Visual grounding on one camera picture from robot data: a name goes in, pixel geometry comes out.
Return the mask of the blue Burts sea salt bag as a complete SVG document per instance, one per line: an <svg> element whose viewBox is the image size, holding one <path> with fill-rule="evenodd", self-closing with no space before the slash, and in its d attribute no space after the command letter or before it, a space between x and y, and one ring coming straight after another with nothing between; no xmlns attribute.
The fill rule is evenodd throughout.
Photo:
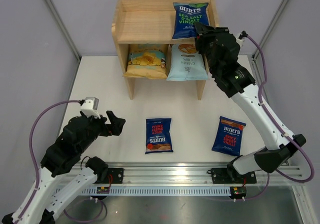
<svg viewBox="0 0 320 224"><path fill-rule="evenodd" d="M195 23L209 25L207 15L208 2L179 3L174 2L175 26L172 39L194 38L197 36Z"/></svg>

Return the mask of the light blue cassava chips bag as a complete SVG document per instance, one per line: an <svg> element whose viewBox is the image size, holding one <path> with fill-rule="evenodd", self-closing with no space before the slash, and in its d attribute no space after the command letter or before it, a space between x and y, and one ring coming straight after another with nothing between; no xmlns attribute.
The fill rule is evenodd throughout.
<svg viewBox="0 0 320 224"><path fill-rule="evenodd" d="M173 44L167 81L202 81L208 74L203 57L194 44Z"/></svg>

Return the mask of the tan kettle cooked chips bag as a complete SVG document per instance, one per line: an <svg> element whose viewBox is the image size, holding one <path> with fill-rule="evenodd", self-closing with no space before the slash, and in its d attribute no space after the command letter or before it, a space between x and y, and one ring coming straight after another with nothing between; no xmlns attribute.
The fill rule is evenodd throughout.
<svg viewBox="0 0 320 224"><path fill-rule="evenodd" d="M168 44L130 44L124 77L167 79Z"/></svg>

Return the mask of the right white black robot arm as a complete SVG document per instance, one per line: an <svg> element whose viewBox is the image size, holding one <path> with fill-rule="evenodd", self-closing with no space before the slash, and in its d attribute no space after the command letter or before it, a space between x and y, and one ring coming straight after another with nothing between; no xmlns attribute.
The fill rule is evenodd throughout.
<svg viewBox="0 0 320 224"><path fill-rule="evenodd" d="M259 132L265 147L240 156L228 163L227 177L239 182L247 173L263 170L277 171L279 166L301 150L306 143L302 134L294 134L262 97L251 73L238 63L243 38L230 33L226 27L212 27L195 22L195 47L206 57L209 72L218 88L231 98L248 116Z"/></svg>

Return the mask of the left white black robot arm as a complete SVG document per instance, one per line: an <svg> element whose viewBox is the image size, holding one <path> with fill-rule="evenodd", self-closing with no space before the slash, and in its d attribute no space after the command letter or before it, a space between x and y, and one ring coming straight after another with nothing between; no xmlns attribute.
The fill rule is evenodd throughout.
<svg viewBox="0 0 320 224"><path fill-rule="evenodd" d="M40 163L39 180L35 182L22 205L3 217L4 224L54 224L65 208L94 183L111 181L108 164L99 157L89 158L81 172L59 192L54 193L60 181L72 170L82 153L99 136L118 136L125 119L112 111L107 116L73 117L63 128L54 144L46 150Z"/></svg>

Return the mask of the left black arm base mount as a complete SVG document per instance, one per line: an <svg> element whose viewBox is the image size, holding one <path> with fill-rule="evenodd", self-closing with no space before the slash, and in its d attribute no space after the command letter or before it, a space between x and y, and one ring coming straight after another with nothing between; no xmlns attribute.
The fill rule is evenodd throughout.
<svg viewBox="0 0 320 224"><path fill-rule="evenodd" d="M101 184L122 184L124 179L124 168L108 168L106 177Z"/></svg>

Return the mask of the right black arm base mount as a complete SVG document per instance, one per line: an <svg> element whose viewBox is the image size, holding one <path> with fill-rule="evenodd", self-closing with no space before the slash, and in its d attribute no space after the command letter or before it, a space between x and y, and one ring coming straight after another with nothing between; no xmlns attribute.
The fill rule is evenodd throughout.
<svg viewBox="0 0 320 224"><path fill-rule="evenodd" d="M207 170L213 184L256 184L255 172L241 175L227 168L211 168Z"/></svg>

